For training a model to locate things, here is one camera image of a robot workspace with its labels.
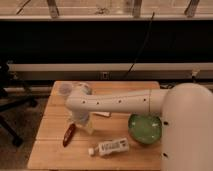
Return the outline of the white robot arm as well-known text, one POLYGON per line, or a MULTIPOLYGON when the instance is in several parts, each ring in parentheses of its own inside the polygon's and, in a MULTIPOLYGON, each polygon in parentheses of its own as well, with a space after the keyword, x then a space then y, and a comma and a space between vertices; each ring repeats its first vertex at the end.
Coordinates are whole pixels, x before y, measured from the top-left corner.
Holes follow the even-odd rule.
POLYGON ((161 171, 213 171, 213 92, 200 84, 108 95, 78 86, 66 106, 77 118, 96 111, 159 116, 161 171))

